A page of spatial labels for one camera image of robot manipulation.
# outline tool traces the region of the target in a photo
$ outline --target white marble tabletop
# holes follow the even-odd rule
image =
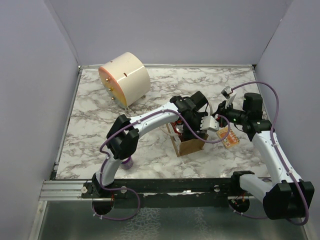
[[[117,116],[128,117],[147,113],[168,102],[172,96],[191,96],[201,91],[211,102],[215,111],[224,100],[221,90],[226,86],[254,81],[251,67],[229,68],[147,68],[151,90],[145,99],[139,99],[125,111],[118,107],[103,87],[98,69],[84,69],[71,113],[69,126],[58,165],[56,179],[91,179],[99,170],[105,155],[100,145]],[[255,84],[237,89],[234,108],[241,109],[244,93],[258,93]],[[246,134],[232,130],[240,139],[233,148],[226,149],[222,143],[206,143],[203,150],[177,157],[171,139],[160,129],[144,135],[132,158],[129,170],[119,168],[117,179],[162,178],[223,178],[234,171],[250,170],[258,177],[268,177],[262,157]],[[209,140],[217,139],[212,133]]]

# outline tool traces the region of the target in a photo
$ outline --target cardboard box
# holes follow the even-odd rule
[[[166,128],[169,133],[175,133],[174,128],[170,123],[166,125]],[[170,138],[177,157],[198,152],[202,150],[205,145],[205,142],[199,139],[181,141],[178,136],[171,136]]]

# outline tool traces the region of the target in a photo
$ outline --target gray backdrop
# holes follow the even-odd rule
[[[315,187],[310,211],[320,236],[319,9],[319,0],[293,1],[256,73],[258,80],[271,84],[279,94],[276,132],[294,168]],[[274,116],[275,97],[261,88],[269,114]]]
[[[0,239],[28,238],[78,64],[42,0],[0,7]]]
[[[45,2],[80,65],[124,52],[149,64],[257,64],[291,0]]]

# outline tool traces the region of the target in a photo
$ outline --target cream cylindrical container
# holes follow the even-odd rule
[[[132,53],[99,67],[103,86],[122,108],[127,108],[150,90],[150,77],[143,63]]]

